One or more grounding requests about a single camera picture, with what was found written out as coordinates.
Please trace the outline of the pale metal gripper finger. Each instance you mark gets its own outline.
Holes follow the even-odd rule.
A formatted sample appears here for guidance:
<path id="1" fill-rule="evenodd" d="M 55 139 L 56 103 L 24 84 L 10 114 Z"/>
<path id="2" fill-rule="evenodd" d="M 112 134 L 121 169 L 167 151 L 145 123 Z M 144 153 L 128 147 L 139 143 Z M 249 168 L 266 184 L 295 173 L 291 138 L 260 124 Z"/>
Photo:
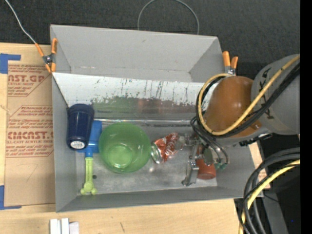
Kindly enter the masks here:
<path id="1" fill-rule="evenodd" d="M 186 175 L 182 181 L 183 186 L 190 186 L 196 183 L 199 167 L 194 160 L 189 160 L 186 167 Z"/>
<path id="2" fill-rule="evenodd" d="M 193 146 L 198 141 L 196 134 L 183 134 L 179 137 L 179 142 L 182 146 Z"/>

